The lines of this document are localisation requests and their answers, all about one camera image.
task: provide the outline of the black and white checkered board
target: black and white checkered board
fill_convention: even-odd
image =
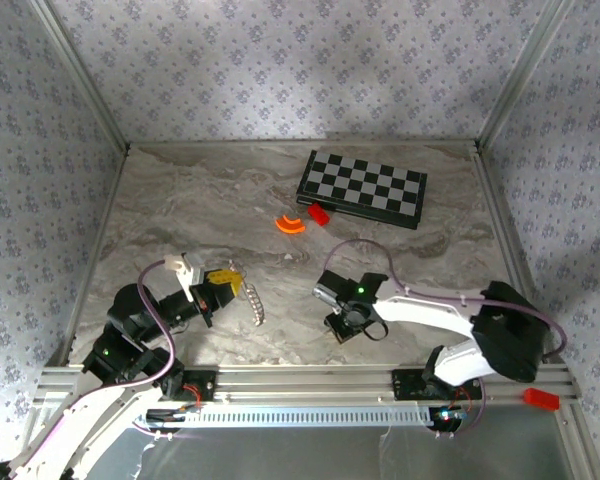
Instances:
[[[296,200],[415,230],[426,183],[426,173],[314,150]]]

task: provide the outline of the wire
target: wire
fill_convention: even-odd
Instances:
[[[382,329],[384,330],[384,335],[381,337],[374,337],[369,332],[367,332],[367,328],[369,328],[371,326],[371,325],[368,325],[362,329],[362,333],[364,333],[364,335],[369,340],[373,340],[374,342],[379,342],[380,340],[384,340],[385,338],[387,338],[389,336],[389,326],[387,325],[386,322],[383,322],[382,320],[376,320],[375,322],[373,322],[372,325],[382,325]]]
[[[178,330],[177,332],[173,332],[171,335],[173,335],[174,337],[176,335],[180,335],[181,333],[186,332],[187,330],[189,330],[189,325],[191,325],[191,319],[187,319],[187,323],[184,325],[184,328],[182,330]]]
[[[173,337],[171,336],[171,333],[169,333],[169,327],[164,323],[164,321],[160,317],[160,314],[155,309],[155,307],[149,300],[149,297],[147,296],[146,292],[144,291],[144,278],[147,276],[147,274],[151,270],[153,270],[154,268],[156,268],[160,265],[163,265],[163,264],[164,264],[164,260],[159,260],[157,262],[152,263],[147,268],[145,268],[142,272],[140,272],[140,275],[138,277],[138,293],[140,295],[142,303],[144,303],[149,314],[153,317],[156,324],[162,331],[162,334],[165,336],[165,338],[167,340],[167,346],[169,347],[169,359],[167,360],[167,363],[165,363],[164,367],[162,367],[158,372],[156,372],[153,375],[150,375],[146,378],[142,378],[140,380],[132,380],[129,382],[116,383],[114,385],[107,385],[105,387],[99,387],[99,388],[90,390],[87,393],[85,393],[84,395],[78,397],[73,403],[71,403],[66,408],[66,410],[76,411],[78,409],[83,408],[84,404],[88,401],[89,396],[96,392],[101,392],[103,390],[107,390],[110,388],[120,388],[120,387],[132,388],[132,387],[139,387],[141,385],[153,383],[154,381],[162,378],[165,374],[167,374],[169,372],[169,370],[171,370],[171,367],[173,367],[173,364],[174,364],[175,358],[176,358],[176,346],[173,341]],[[45,445],[47,445],[51,441],[51,439],[58,433],[58,431],[66,423],[66,419],[67,419],[67,416],[65,415],[51,428],[51,430],[49,431],[49,433],[47,433],[44,440],[42,442],[40,442],[40,444],[38,444],[38,446],[36,447],[34,452],[31,454],[27,464],[31,463],[35,459],[35,457],[40,454],[40,452],[43,450]]]
[[[458,391],[464,393],[464,396],[467,397],[467,400],[469,400],[469,408],[467,409],[467,413],[469,413],[471,411],[471,409],[473,408],[473,402],[471,401],[471,395],[469,395],[469,392],[464,387],[458,388]]]
[[[196,387],[195,385],[183,385],[182,386],[183,390],[186,390],[188,392],[191,392],[195,395],[196,397],[196,408],[200,407],[200,403],[202,402],[202,395],[200,395],[200,390],[198,390],[198,387]]]
[[[451,409],[451,407],[453,407],[456,404],[456,400],[458,400],[458,391],[459,390],[456,390],[456,396],[453,398],[453,401],[447,407],[448,409]]]
[[[173,436],[174,436],[173,433],[162,433],[160,430],[156,430],[155,432],[152,432],[148,428],[144,428],[144,427],[141,427],[140,425],[138,425],[135,422],[135,420],[133,422],[131,422],[131,425],[133,426],[133,428],[135,428],[140,433],[149,435],[150,437],[153,437],[153,438],[156,438],[156,437],[157,438],[173,438]]]
[[[480,409],[478,410],[478,413],[476,414],[476,418],[473,419],[473,422],[471,422],[467,427],[463,428],[462,430],[459,430],[458,432],[456,432],[456,435],[458,433],[469,432],[469,431],[473,430],[474,428],[476,428],[480,424],[480,421],[482,420],[482,416],[484,415],[484,411],[487,408],[487,391],[484,388],[484,380],[482,380],[482,377],[478,377],[478,382],[480,383],[480,394],[482,395],[482,399],[480,401]]]
[[[391,257],[391,252],[389,252],[389,250],[384,245],[381,245],[378,242],[374,242],[373,240],[367,240],[364,238],[354,238],[354,239],[345,240],[344,242],[339,243],[338,245],[333,247],[331,249],[331,251],[327,254],[327,258],[324,262],[323,270],[327,269],[332,257],[335,255],[335,253],[340,248],[342,248],[345,245],[352,245],[352,244],[356,244],[356,243],[367,243],[367,244],[373,245],[383,251],[383,253],[387,257],[387,260],[389,262],[389,273],[391,276],[391,280],[393,281],[393,283],[395,283],[396,287],[398,288],[398,290],[400,292],[403,292],[406,295],[413,295],[414,297],[420,297],[420,298],[425,298],[425,299],[429,299],[429,300],[458,301],[459,297],[429,295],[426,293],[415,291],[411,288],[407,289],[407,287],[402,282],[400,282],[400,279],[398,278],[398,275],[396,274],[395,268],[393,266],[393,259]],[[501,302],[499,300],[488,300],[486,298],[464,298],[463,303],[465,303],[465,302],[466,303],[476,303],[478,305],[484,305],[484,306],[488,306],[488,307],[498,307],[498,308],[505,308],[508,310],[515,310],[520,313],[524,313],[526,315],[531,315],[532,317],[535,317],[538,320],[544,322],[549,328],[554,329],[560,336],[560,345],[558,345],[558,347],[556,349],[554,349],[548,353],[545,353],[543,355],[544,359],[549,358],[552,355],[556,355],[556,354],[562,352],[567,346],[568,337],[567,337],[567,334],[564,331],[564,329],[560,325],[558,325],[555,322],[555,320],[553,320],[551,317],[549,317],[548,315],[546,315],[542,312],[539,312],[538,310],[535,310],[535,309],[529,308],[529,307],[525,307],[523,305],[518,305],[515,303]]]

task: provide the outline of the yellow object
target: yellow object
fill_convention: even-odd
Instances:
[[[238,272],[232,272],[231,270],[218,270],[216,272],[210,272],[207,274],[209,283],[214,285],[224,285],[225,283],[231,284],[231,290],[234,296],[238,296],[240,293],[240,287],[242,286],[242,275]]]
[[[282,218],[276,220],[276,226],[284,233],[302,233],[306,230],[302,220],[299,218],[290,220],[286,215],[283,215]]]

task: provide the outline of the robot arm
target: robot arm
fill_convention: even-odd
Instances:
[[[340,343],[373,323],[386,326],[391,322],[420,323],[466,337],[458,345],[441,346],[431,354],[423,378],[438,389],[451,390],[492,373],[533,382],[548,332],[547,325],[533,316],[485,305],[496,300],[533,308],[503,282],[474,291],[421,287],[397,291],[386,275],[365,273],[356,282],[325,270],[313,295],[333,308],[325,324]]]
[[[230,270],[198,273],[186,257],[167,257],[182,291],[157,301],[144,287],[149,301],[169,329],[201,316],[211,327],[213,313],[238,293],[242,276]],[[102,453],[131,425],[132,421],[166,397],[194,401],[185,384],[209,392],[209,378],[185,372],[178,360],[153,383],[128,382],[152,376],[166,365],[169,353],[148,348],[145,343],[161,334],[149,315],[137,284],[121,288],[107,312],[109,321],[85,361],[75,389],[47,426],[11,462],[0,463],[0,480],[81,480]]]

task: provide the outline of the floral wallpaper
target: floral wallpaper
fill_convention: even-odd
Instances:
[[[576,2],[493,157],[538,288],[566,327],[600,454],[600,0]]]
[[[80,286],[119,155],[24,0],[0,2],[0,460]]]
[[[54,0],[128,141],[477,137],[544,0]]]

